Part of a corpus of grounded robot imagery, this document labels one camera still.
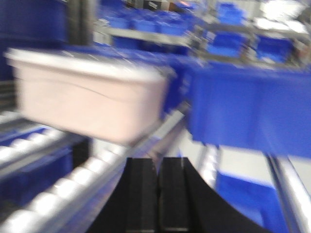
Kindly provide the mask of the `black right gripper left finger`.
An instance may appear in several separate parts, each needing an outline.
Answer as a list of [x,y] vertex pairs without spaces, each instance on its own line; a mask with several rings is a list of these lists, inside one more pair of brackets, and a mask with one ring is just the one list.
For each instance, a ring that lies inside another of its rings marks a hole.
[[88,233],[154,233],[156,170],[152,159],[128,158],[122,176]]

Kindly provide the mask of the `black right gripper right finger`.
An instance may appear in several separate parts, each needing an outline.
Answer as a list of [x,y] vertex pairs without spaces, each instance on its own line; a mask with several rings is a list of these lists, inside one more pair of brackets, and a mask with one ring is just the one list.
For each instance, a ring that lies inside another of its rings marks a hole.
[[159,170],[161,233],[265,233],[205,183],[188,158],[165,157]]

